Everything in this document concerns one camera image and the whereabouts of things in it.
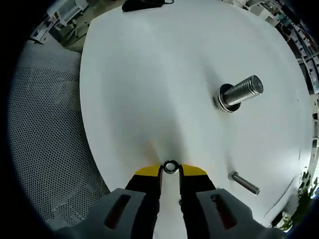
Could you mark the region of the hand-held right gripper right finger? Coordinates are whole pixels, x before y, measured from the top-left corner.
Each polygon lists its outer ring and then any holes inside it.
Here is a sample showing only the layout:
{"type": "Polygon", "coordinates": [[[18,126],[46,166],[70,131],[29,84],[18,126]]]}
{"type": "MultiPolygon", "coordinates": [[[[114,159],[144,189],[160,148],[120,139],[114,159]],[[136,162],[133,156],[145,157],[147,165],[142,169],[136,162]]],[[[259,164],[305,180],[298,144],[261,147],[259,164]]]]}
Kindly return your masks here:
{"type": "Polygon", "coordinates": [[[189,239],[283,239],[285,234],[254,220],[251,209],[217,189],[201,168],[179,167],[181,211],[189,239]]]}

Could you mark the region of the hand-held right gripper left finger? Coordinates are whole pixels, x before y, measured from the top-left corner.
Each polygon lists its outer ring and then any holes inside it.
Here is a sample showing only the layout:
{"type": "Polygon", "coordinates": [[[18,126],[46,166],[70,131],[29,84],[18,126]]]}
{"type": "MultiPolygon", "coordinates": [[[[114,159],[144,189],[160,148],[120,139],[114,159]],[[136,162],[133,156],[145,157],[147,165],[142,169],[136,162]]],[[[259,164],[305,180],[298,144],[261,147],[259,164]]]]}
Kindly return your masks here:
{"type": "Polygon", "coordinates": [[[160,209],[161,166],[139,169],[124,189],[102,197],[87,218],[54,234],[56,239],[151,239],[160,209]]]}

